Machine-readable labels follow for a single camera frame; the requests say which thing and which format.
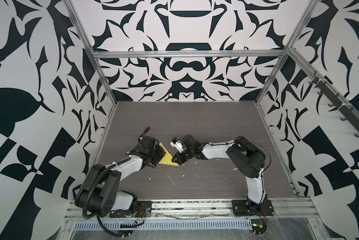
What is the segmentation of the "yellow square paper sheet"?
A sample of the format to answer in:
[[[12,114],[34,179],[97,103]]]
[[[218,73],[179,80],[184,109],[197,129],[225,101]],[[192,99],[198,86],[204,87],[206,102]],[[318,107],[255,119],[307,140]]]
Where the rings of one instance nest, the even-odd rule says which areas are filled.
[[[172,161],[173,157],[168,152],[168,150],[164,147],[164,145],[162,143],[159,143],[159,146],[163,149],[164,156],[161,158],[161,160],[158,162],[158,164],[168,165],[168,166],[179,166],[178,163],[175,163]]]

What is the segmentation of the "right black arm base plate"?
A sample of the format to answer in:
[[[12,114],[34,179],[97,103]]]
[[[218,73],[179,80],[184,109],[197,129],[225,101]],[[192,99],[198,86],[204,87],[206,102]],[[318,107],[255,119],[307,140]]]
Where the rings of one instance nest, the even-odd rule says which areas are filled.
[[[236,217],[241,216],[273,216],[274,208],[272,202],[265,199],[260,204],[250,200],[232,200],[232,211]]]

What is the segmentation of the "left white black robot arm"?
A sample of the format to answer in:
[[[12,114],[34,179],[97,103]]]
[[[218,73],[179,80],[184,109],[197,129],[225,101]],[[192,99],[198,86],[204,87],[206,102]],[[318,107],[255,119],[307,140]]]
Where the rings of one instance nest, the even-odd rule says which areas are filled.
[[[82,216],[86,220],[94,216],[104,218],[108,215],[118,217],[134,214],[137,196],[120,191],[120,182],[145,167],[155,168],[166,157],[171,155],[157,139],[140,137],[125,159],[106,166],[92,166],[74,198],[75,206],[82,209]]]

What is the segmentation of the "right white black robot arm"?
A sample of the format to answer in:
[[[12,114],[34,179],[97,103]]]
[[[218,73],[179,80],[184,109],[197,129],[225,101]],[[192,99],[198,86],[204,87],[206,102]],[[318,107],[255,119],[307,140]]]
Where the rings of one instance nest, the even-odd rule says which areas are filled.
[[[186,135],[182,139],[173,138],[170,145],[177,150],[171,161],[178,165],[193,158],[231,160],[246,178],[249,203],[258,206],[266,199],[263,178],[266,155],[243,136],[223,143],[200,143],[192,135]]]

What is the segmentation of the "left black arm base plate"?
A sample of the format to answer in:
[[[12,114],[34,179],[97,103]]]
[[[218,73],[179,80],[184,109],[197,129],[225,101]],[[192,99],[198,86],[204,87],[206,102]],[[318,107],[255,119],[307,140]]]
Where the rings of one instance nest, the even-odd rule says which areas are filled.
[[[150,214],[152,201],[133,202],[128,210],[115,210],[110,212],[110,218],[143,218]]]

